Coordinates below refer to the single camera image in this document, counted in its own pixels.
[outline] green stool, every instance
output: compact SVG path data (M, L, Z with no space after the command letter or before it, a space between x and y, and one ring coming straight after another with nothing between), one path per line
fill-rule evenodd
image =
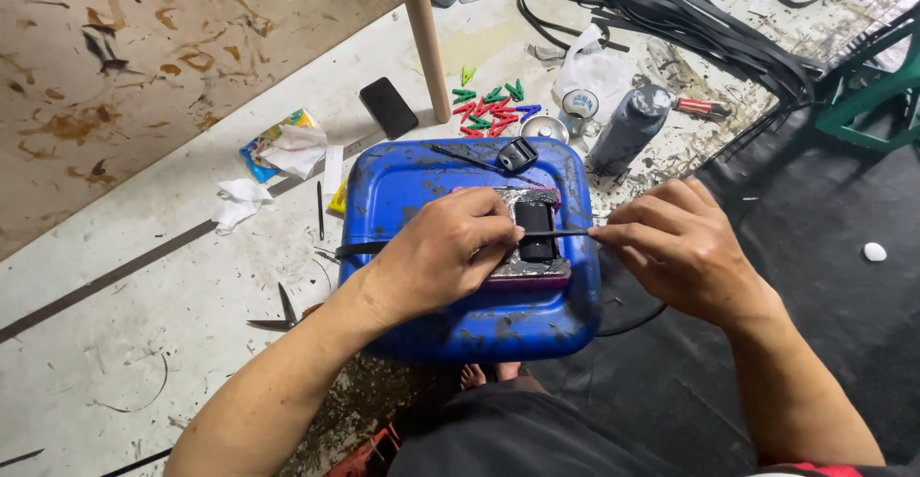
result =
M897 71L890 73L868 64L879 53L910 37L907 56ZM856 145L891 152L920 137L917 102L920 95L920 20L908 23L880 37L871 46L834 68L822 80L819 94L826 101L815 126L832 136ZM897 106L888 139L864 132L878 123L882 104Z

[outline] white floor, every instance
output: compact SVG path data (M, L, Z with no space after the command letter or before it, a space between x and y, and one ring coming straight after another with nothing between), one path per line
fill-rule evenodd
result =
M900 0L825 0L802 11L774 3L775 14L763 20L747 13L750 0L714 1L783 47L826 59ZM591 19L562 0L528 2L541 17L572 28ZM445 64L462 63L464 55L482 59L473 90L484 94L520 78L527 103L558 112L550 95L558 67L550 70L525 53L528 44L549 44L525 23L515 0L454 4L436 10L435 20ZM466 36L477 31L485 45ZM764 91L684 51L685 64L659 71L673 58L665 44L612 34L632 50L606 55L622 58L632 73L667 87L680 68L680 78L695 82L693 95L743 106L724 126L673 114L622 188L592 181L597 209L692 170L769 104ZM413 70L417 60L400 7L0 263L0 326L210 218L216 183L249 176L237 149L297 108L348 144L377 127L358 90L386 76L420 117L420 127L405 139L459 136L456 116L433 124L424 79ZM447 76L448 90L459 86L459 75ZM573 147L583 153L591 144ZM0 476L96 476L171 447L214 390L279 336L246 324L281 313L277 282L289 289L297 311L334 287L338 266L314 247L337 247L341 221L326 215L326 239L319 241L315 187L312 181L297 187L279 199L278 211L261 211L226 237L208 234L0 345L0 460L45 448L37 458L0 469ZM161 471L162 461L134 474Z

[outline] black rubber mat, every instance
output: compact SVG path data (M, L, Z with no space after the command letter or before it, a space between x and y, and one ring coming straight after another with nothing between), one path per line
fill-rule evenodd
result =
M697 177L716 195L758 272L843 385L890 464L920 451L920 156L887 156L811 129L808 112ZM875 241L888 259L867 261ZM606 320L656 301L602 255ZM550 392L684 474L756 464L721 331L668 309L565 359L530 363Z

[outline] green clothespin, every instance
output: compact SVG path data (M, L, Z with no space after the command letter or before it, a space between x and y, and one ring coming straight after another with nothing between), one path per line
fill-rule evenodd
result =
M512 100L515 102L520 102L523 100L523 88L521 87L521 79L518 79L514 86L510 83L505 84L505 89L508 90L508 93L512 95Z
M463 66L463 74L460 76L460 85L466 87L466 83L473 79L473 75L476 75L476 68L467 71L466 66Z
M476 129L476 130L481 130L481 129L489 128L492 126L492 123L490 121L484 120L483 118L479 118L472 114L469 115L469 121L473 122L473 124L467 125L467 127Z
M468 101L468 100L473 100L474 98L476 98L476 92L475 92L475 91L453 90L453 91L451 91L451 92L452 92L453 94L457 95L457 97L458 97L456 100L454 100L454 105L457 105L458 103L466 102L466 101Z
M485 99L483 99L483 103L500 102L504 99L505 97L501 96L501 86L499 86L493 89L492 92L490 92L489 95L486 96Z

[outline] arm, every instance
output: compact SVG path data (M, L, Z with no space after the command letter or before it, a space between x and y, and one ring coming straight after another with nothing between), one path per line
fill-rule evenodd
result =
M179 436L165 475L280 470L352 355L473 293L522 236L491 189L425 205L321 308L227 380Z
M701 182L656 186L591 235L614 249L651 295L725 331L761 459L885 464L866 423L744 257Z

